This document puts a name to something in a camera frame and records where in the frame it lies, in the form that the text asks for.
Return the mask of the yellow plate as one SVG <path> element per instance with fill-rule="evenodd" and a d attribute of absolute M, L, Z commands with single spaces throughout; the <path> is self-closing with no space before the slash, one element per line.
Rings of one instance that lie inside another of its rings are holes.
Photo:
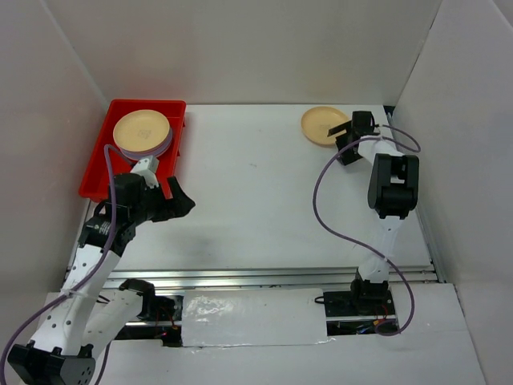
<path fill-rule="evenodd" d="M 328 131 L 349 122 L 349 117 L 334 107 L 313 107 L 301 117 L 301 130 L 304 136 L 316 145 L 334 146 L 335 136 L 328 136 Z"/>
<path fill-rule="evenodd" d="M 116 146 L 128 152 L 150 151 L 164 144 L 171 135 L 168 118 L 149 109 L 124 115 L 113 129 Z"/>

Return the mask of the purple plate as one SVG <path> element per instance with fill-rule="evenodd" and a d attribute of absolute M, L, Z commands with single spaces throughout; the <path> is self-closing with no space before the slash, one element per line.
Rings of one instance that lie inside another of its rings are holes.
<path fill-rule="evenodd" d="M 147 151 L 129 152 L 128 150 L 124 150 L 124 149 L 121 149 L 120 151 L 123 155 L 125 155 L 127 158 L 132 159 L 132 160 L 139 160 L 139 159 L 142 159 L 147 156 L 158 157 L 158 156 L 161 156 L 164 152 L 166 152 L 168 150 L 168 148 L 172 144 L 172 138 L 173 138 L 173 134 L 169 133 L 168 136 L 166 137 L 165 141 L 163 141 L 160 145 L 158 145 L 152 149 L 149 149 Z"/>

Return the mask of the pink plate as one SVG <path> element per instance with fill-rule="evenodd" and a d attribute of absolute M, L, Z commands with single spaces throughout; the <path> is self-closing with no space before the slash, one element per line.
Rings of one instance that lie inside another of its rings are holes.
<path fill-rule="evenodd" d="M 159 157 L 158 156 L 155 156 L 155 155 L 146 155 L 146 156 L 129 156 L 129 155 L 125 155 L 124 156 L 126 159 L 128 159 L 129 161 L 131 162 L 139 162 L 141 160 L 158 160 Z"/>

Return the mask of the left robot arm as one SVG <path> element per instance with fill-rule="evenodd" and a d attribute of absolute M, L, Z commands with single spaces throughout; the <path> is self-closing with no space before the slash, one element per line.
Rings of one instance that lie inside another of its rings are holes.
<path fill-rule="evenodd" d="M 118 265 L 135 229 L 146 221 L 187 216 L 195 202 L 168 178 L 171 195 L 149 187 L 135 173 L 122 173 L 109 184 L 106 200 L 83 225 L 75 261 L 59 296 L 37 312 L 45 319 L 25 344 L 7 343 L 2 364 L 10 365 L 26 384 L 89 384 L 96 361 L 107 345 L 134 318 L 155 318 L 166 301 L 150 282 L 128 278 L 98 313 L 100 292 Z"/>

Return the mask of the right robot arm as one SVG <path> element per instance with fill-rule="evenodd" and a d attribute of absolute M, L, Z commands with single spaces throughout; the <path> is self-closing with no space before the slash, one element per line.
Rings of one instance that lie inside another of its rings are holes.
<path fill-rule="evenodd" d="M 335 136 L 338 161 L 347 166 L 360 159 L 372 170 L 368 206 L 376 214 L 371 250 L 351 283 L 349 305 L 358 314 L 383 310 L 389 293 L 390 262 L 399 228 L 418 203 L 419 159 L 406 155 L 378 131 L 370 111 L 356 111 L 350 121 L 328 130 Z"/>

